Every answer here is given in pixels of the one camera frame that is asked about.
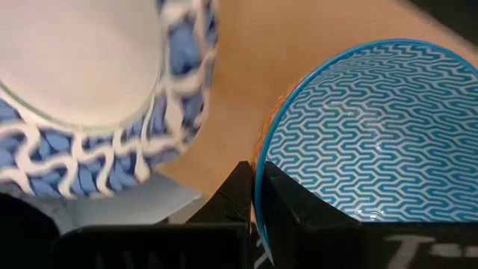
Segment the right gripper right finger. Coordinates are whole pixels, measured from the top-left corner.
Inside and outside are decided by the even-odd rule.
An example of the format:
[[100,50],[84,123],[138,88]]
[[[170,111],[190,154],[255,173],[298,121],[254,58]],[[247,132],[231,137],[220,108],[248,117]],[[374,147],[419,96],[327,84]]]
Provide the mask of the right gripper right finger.
[[263,220],[276,269],[478,269],[478,223],[359,221],[269,161]]

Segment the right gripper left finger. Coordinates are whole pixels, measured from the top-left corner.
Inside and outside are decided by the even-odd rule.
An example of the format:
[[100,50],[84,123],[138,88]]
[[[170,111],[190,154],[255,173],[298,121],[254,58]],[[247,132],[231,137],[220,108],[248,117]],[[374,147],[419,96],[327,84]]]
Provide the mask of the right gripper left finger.
[[52,269],[250,269],[252,168],[240,161],[185,223],[87,226],[52,248]]

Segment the blue zigzag ceramic bowl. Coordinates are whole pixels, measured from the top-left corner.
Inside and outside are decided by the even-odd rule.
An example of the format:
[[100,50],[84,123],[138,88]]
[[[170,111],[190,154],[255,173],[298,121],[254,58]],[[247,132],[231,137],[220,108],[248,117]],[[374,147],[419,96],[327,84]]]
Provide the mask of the blue zigzag ceramic bowl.
[[258,154],[363,221],[478,220],[478,69],[410,39],[351,48],[285,98]]

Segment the blue patterned paper bowl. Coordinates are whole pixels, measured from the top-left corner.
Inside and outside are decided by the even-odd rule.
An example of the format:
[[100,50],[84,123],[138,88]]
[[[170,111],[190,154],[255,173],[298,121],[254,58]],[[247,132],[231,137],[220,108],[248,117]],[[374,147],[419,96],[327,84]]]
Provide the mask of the blue patterned paper bowl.
[[218,0],[0,0],[0,185],[111,197],[208,116]]

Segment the wood-topped metal shelf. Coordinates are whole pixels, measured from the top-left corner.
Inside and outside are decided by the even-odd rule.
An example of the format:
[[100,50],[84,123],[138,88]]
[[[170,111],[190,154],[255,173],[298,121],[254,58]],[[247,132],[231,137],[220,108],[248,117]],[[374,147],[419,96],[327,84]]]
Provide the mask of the wood-topped metal shelf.
[[183,223],[251,158],[279,96],[316,66],[373,40],[412,38],[478,67],[478,46],[405,0],[220,0],[208,119],[193,145],[138,188],[104,200],[33,200],[62,232],[94,224]]

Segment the black table mat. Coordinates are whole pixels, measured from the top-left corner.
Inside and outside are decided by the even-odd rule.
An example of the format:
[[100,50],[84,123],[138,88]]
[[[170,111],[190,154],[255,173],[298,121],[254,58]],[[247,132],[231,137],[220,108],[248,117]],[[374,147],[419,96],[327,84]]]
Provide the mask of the black table mat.
[[406,0],[478,47],[478,0]]

